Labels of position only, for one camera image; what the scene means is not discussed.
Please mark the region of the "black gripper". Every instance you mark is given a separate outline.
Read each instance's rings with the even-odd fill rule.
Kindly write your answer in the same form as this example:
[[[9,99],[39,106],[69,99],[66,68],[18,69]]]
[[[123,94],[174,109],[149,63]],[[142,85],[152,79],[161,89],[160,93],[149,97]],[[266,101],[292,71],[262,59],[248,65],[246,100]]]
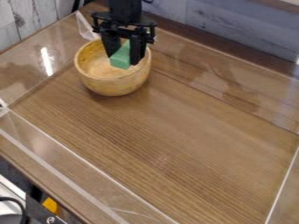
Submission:
[[[90,13],[91,30],[101,35],[106,56],[121,46],[119,38],[129,39],[130,65],[145,56],[145,43],[154,42],[156,22],[142,13],[142,0],[106,0],[107,11]]]

